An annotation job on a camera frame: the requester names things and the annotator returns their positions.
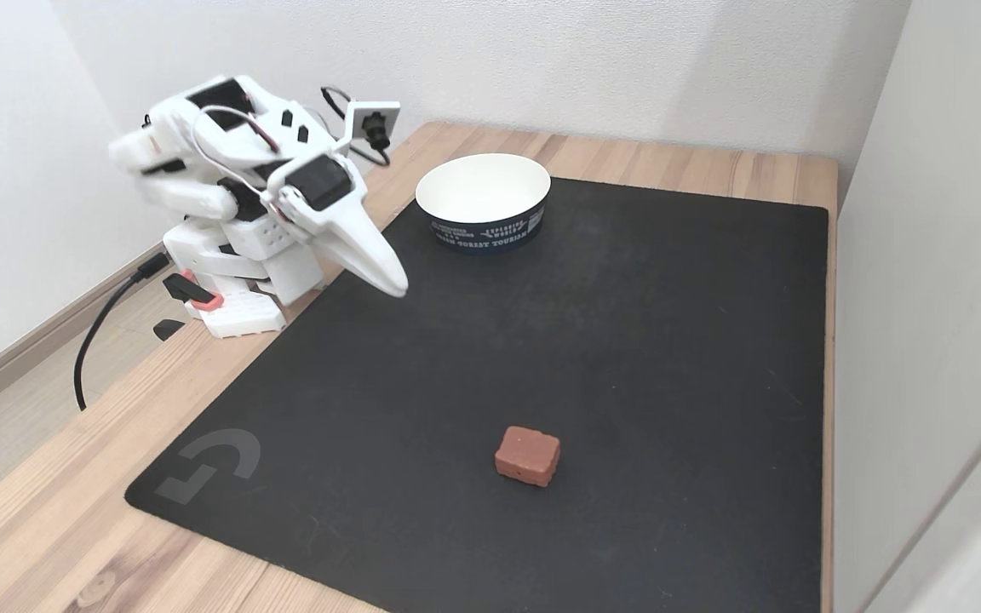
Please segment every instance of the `chocolate block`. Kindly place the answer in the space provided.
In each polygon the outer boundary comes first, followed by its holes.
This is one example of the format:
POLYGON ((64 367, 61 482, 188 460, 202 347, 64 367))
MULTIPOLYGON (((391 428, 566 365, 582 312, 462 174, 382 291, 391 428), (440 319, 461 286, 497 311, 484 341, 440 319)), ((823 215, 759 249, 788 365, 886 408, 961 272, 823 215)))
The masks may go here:
POLYGON ((494 466, 503 476, 546 488, 555 473, 558 456, 559 441, 554 436, 510 426, 494 454, 494 466))

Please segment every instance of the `floor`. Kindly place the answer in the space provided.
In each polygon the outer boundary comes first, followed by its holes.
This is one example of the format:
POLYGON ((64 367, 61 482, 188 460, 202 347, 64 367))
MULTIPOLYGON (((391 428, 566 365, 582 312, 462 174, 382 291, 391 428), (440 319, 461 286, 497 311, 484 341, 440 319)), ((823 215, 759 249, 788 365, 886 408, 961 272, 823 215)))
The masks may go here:
MULTIPOLYGON (((116 306, 86 353, 82 381, 87 404, 161 344, 152 326, 166 318, 186 321, 187 314, 169 298, 160 276, 116 306)), ((77 414, 72 370, 84 335, 0 392, 0 478, 77 414)))

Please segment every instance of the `black cable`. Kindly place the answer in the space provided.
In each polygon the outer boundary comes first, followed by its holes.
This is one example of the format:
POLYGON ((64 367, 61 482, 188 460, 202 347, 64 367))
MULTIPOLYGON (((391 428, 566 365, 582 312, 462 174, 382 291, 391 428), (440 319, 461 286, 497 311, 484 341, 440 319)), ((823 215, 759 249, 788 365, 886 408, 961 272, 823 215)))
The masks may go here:
POLYGON ((381 159, 377 159, 375 157, 372 157, 370 154, 367 154, 367 152, 363 152, 362 150, 359 150, 359 148, 357 148, 357 147, 355 147, 353 145, 351 146, 351 152, 353 152, 354 155, 357 155, 357 156, 361 157, 362 159, 366 160, 366 162, 376 164, 376 166, 381 166, 382 168, 388 168, 389 166, 392 166, 392 164, 393 164, 393 160, 391 158, 389 158, 389 156, 385 152, 385 150, 379 150, 379 151, 377 151, 378 154, 381 154, 381 159))
POLYGON ((343 92, 342 89, 338 89, 338 87, 332 87, 330 85, 325 85, 323 87, 320 87, 320 94, 324 97, 324 102, 328 102, 328 106, 331 107, 331 110, 334 110, 334 112, 336 112, 336 115, 339 116, 339 119, 347 119, 347 114, 344 113, 341 108, 339 108, 339 105, 336 104, 334 98, 331 97, 332 92, 339 94, 340 96, 342 96, 343 100, 346 100, 347 102, 351 101, 351 97, 347 96, 347 93, 343 92))
POLYGON ((131 277, 125 280, 121 286, 113 292, 112 296, 108 299, 108 302, 101 308, 100 312, 97 313, 97 319, 94 319, 93 325, 89 326, 89 333, 85 335, 84 341, 82 341, 82 346, 78 348, 77 358, 74 358, 74 399, 77 400, 78 410, 85 411, 85 395, 82 393, 82 362, 85 361, 85 353, 89 351, 89 344, 93 342, 93 338, 97 336, 97 330, 100 329, 100 325, 105 323, 105 318, 108 317, 109 313, 112 313, 112 307, 116 306, 121 298, 128 292, 129 289, 134 287, 134 284, 141 282, 141 280, 149 279, 157 272, 161 271, 161 268, 167 267, 169 264, 169 257, 164 253, 157 253, 151 256, 151 259, 143 261, 139 268, 132 272, 131 277))

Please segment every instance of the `white bowl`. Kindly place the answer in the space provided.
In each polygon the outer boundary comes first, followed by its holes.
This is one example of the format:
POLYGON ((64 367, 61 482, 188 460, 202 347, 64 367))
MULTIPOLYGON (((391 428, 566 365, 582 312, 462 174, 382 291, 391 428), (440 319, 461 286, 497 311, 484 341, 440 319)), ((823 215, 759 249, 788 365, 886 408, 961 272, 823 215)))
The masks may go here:
POLYGON ((479 154, 427 172, 416 201, 439 241, 468 253, 496 253, 535 236, 551 185, 548 170, 535 160, 479 154))

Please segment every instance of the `wooden table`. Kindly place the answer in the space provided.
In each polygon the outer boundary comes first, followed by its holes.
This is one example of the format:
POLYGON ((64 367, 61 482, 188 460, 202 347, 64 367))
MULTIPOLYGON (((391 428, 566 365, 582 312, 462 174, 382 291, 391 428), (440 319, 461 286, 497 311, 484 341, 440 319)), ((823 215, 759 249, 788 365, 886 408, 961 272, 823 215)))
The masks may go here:
MULTIPOLYGON (((532 157, 556 177, 829 210, 822 557, 822 609, 829 610, 836 164, 809 156, 428 123, 397 148, 392 168, 367 175, 366 209, 385 226, 412 199, 422 175, 475 152, 532 157)), ((218 341, 200 322, 191 322, 4 478, 0 610, 378 610, 123 501, 129 482, 273 338, 218 341)))

